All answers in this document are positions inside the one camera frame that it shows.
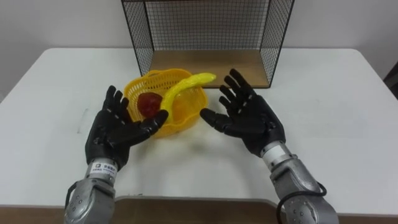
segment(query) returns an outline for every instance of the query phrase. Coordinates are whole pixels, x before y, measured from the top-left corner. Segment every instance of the toy banana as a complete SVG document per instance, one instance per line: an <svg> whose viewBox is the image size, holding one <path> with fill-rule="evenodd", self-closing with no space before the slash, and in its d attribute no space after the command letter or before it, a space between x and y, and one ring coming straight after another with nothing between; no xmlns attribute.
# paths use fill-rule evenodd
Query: toy banana
<svg viewBox="0 0 398 224"><path fill-rule="evenodd" d="M161 110L167 110L169 112L168 121L173 120L172 106L175 96L187 88L192 88L196 86L202 86L216 79L216 75L212 73L199 73L192 75L188 78L184 78L179 81L176 85L170 88L163 97L162 103L160 104Z"/></svg>

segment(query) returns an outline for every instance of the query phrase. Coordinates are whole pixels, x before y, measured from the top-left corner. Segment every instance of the metal grid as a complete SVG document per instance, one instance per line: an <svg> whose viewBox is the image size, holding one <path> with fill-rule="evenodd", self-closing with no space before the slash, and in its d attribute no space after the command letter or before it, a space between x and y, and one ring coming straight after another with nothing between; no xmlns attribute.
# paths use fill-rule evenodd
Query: metal grid
<svg viewBox="0 0 398 224"><path fill-rule="evenodd" d="M154 47L147 19L144 1L122 0L124 14L132 40L132 45L137 57L139 71L145 74L150 69Z"/></svg>
<svg viewBox="0 0 398 224"><path fill-rule="evenodd" d="M155 50L259 49L268 0L150 1Z"/></svg>
<svg viewBox="0 0 398 224"><path fill-rule="evenodd" d="M155 50L259 49L271 85L294 0L122 0L141 74Z"/></svg>
<svg viewBox="0 0 398 224"><path fill-rule="evenodd" d="M294 0L271 0L260 54L271 86Z"/></svg>

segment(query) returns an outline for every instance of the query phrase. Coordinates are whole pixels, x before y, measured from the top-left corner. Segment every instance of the basket handle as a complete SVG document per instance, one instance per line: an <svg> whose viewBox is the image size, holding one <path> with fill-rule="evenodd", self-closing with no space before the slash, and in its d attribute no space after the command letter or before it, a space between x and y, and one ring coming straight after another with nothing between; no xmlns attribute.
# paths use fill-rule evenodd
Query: basket handle
<svg viewBox="0 0 398 224"><path fill-rule="evenodd" d="M147 72L145 75L143 75L142 77L153 77L153 76L156 76L156 75L158 75L158 74L160 74L160 73L162 73L163 71L162 70L151 70L151 71L149 71L149 72Z"/></svg>

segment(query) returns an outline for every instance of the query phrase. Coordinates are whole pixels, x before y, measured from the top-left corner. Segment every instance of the white wall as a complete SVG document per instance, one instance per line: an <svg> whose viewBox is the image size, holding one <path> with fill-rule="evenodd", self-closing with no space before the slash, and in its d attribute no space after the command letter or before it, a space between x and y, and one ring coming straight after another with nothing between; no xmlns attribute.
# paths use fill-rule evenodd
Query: white wall
<svg viewBox="0 0 398 224"><path fill-rule="evenodd" d="M296 0L285 46L360 50L384 78L398 61L397 0ZM120 0L0 0L0 94L51 47L130 47Z"/></svg>

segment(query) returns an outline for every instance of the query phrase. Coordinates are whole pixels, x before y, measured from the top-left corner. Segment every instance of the white table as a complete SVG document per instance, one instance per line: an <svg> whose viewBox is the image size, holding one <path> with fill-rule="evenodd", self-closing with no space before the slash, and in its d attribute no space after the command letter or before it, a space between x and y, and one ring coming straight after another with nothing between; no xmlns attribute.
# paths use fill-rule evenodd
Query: white table
<svg viewBox="0 0 398 224"><path fill-rule="evenodd" d="M107 87L138 76L131 49L45 51L0 104L0 205L62 206L86 171L84 145ZM223 111L218 90L206 92ZM284 49L271 89L257 92L338 213L398 215L398 102L359 52ZM269 175L240 140L199 121L132 147L115 189L117 198L277 203Z"/></svg>

